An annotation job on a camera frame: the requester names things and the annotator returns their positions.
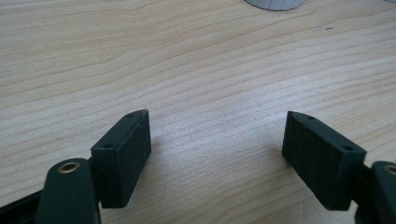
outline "wood grain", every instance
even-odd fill
[[[103,223],[353,223],[282,158],[286,113],[396,162],[396,4],[316,0],[0,2],[0,205],[89,158],[147,108],[153,152]]]

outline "white object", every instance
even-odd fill
[[[255,7],[273,10],[273,11],[289,10],[292,8],[299,7],[302,3],[305,2],[305,0],[246,0],[246,1]]]

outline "dark plastic part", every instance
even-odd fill
[[[33,224],[41,190],[10,203],[0,209],[2,224]]]
[[[350,195],[352,200],[359,205],[355,214],[356,224],[380,223],[371,193],[373,172],[370,168],[361,165],[361,169],[351,178]]]
[[[35,224],[49,223],[101,223],[87,160],[62,161],[49,169]]]
[[[91,153],[102,207],[125,207],[151,153],[149,112],[125,115],[91,148]]]
[[[372,195],[382,224],[396,223],[396,164],[377,161],[372,167]]]
[[[311,116],[289,112],[283,156],[328,210],[346,211],[366,151]]]

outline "wooden table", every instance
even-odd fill
[[[152,154],[103,223],[353,223],[281,156],[288,110],[396,162],[396,4],[315,0],[0,2],[0,205],[43,187],[124,114]]]

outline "mounting hole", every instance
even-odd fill
[[[68,173],[72,173],[73,171],[77,170],[78,167],[79,167],[79,163],[76,161],[72,161],[72,162],[63,164],[61,167],[59,167],[58,172],[61,174],[68,174]]]
[[[391,174],[396,175],[396,166],[386,165],[384,168],[386,171],[390,172]]]
[[[343,147],[345,150],[352,151],[353,147]]]
[[[104,148],[111,148],[113,147],[113,144],[107,143],[103,145]]]

